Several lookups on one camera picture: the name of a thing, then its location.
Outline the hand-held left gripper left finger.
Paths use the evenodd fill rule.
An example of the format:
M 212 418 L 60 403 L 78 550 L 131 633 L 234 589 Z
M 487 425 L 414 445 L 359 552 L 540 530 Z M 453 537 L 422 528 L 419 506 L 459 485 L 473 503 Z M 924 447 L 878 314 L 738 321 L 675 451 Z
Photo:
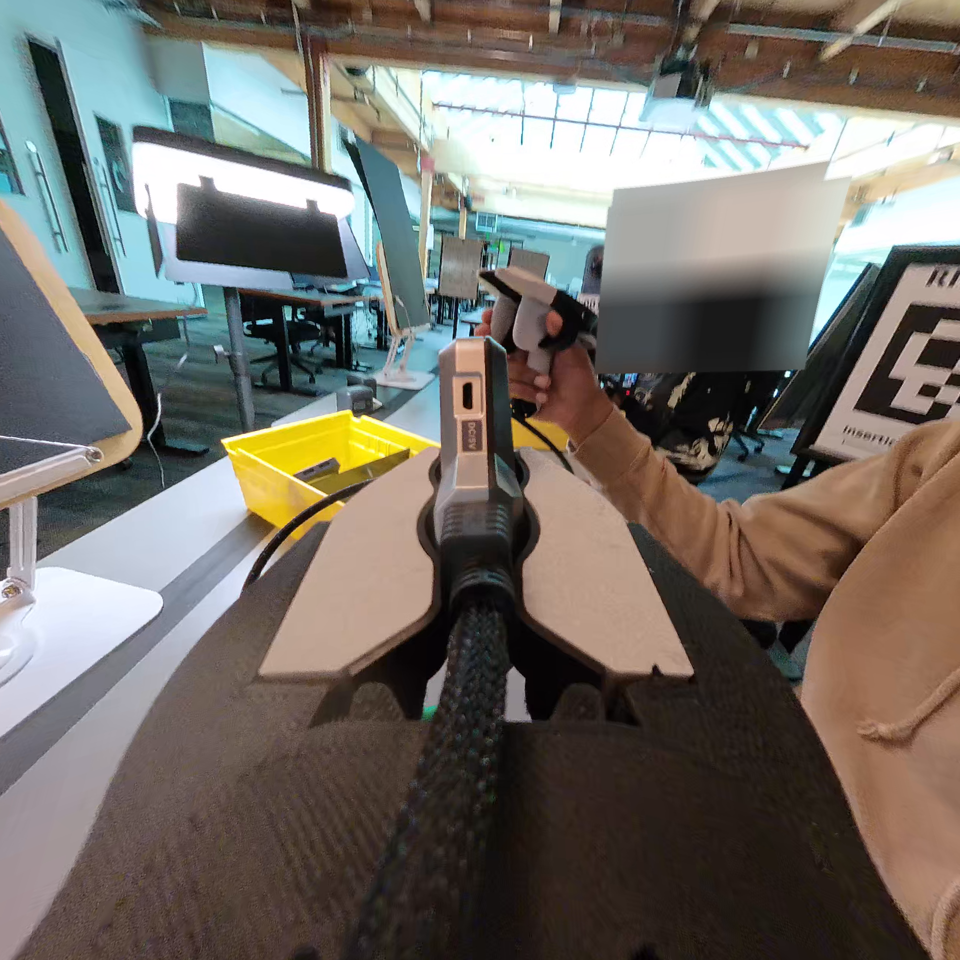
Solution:
M 426 624 L 435 562 L 419 535 L 434 496 L 428 448 L 354 495 L 329 522 L 259 667 L 268 681 L 354 678 Z

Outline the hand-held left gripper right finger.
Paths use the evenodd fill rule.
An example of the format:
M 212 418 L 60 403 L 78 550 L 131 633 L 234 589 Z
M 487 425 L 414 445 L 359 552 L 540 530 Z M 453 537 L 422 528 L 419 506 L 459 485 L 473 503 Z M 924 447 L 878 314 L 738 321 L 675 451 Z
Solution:
M 610 682 L 694 671 L 649 568 L 618 510 L 533 448 L 527 470 L 535 544 L 522 561 L 524 612 L 549 640 Z

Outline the black HDMI switch box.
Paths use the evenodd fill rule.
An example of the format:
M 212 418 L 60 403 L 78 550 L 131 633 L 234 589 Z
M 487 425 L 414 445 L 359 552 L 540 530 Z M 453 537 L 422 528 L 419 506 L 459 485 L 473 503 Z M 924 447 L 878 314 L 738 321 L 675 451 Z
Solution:
M 524 514 L 508 358 L 491 337 L 439 355 L 433 505 L 447 669 L 421 755 L 342 958 L 470 956 L 498 800 L 515 552 Z

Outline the person's right forearm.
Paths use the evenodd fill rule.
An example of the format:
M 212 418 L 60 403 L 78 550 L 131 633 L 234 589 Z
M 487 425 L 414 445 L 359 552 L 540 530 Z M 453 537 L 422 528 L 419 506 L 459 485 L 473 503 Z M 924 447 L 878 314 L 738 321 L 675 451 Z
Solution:
M 610 503 L 642 525 L 738 618 L 814 617 L 869 530 L 841 489 L 816 481 L 723 502 L 681 478 L 610 405 L 574 454 Z

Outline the person's right hand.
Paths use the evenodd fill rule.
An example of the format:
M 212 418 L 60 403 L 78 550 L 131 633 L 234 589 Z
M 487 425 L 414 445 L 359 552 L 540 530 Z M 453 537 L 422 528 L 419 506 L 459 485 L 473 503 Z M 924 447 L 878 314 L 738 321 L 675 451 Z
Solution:
M 615 407 L 595 376 L 584 344 L 557 350 L 548 373 L 530 366 L 528 353 L 508 353 L 510 396 L 534 404 L 540 420 L 562 430 L 578 450 L 614 414 Z

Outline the black bin divider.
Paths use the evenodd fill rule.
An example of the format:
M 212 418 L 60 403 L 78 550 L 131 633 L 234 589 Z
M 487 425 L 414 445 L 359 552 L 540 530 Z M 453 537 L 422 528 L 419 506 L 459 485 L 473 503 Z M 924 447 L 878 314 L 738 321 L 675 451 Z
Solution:
M 411 455 L 410 448 L 403 448 L 384 457 L 362 463 L 351 469 L 340 471 L 323 479 L 323 488 L 329 494 L 335 494 L 347 487 L 373 481 L 388 474 L 391 470 L 405 463 Z

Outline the white board stand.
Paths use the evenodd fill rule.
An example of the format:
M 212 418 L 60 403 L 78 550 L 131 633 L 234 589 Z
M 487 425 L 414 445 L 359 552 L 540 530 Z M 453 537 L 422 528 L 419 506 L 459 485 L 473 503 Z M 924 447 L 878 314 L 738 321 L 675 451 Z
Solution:
M 107 465 L 102 442 L 2 435 L 1 735 L 7 738 L 153 622 L 162 595 L 60 566 L 39 566 L 41 493 Z
M 436 378 L 435 370 L 423 371 L 409 367 L 416 342 L 423 340 L 423 335 L 431 331 L 432 327 L 425 324 L 390 334 L 385 363 L 373 374 L 377 387 L 418 392 Z

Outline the person's beige hoodie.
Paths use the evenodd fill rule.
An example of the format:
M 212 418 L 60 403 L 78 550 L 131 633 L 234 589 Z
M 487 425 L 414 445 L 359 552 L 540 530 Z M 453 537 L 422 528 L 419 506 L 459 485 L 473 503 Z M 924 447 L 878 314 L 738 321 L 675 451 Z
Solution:
M 870 858 L 932 958 L 958 958 L 958 426 L 861 464 L 863 546 L 822 609 L 801 702 Z

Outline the white marker sign board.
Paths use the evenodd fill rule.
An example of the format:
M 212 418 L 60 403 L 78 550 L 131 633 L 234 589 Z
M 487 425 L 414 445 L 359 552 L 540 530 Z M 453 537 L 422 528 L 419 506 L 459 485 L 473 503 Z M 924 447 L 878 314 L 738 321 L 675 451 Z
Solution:
M 893 246 L 781 486 L 959 418 L 959 246 Z

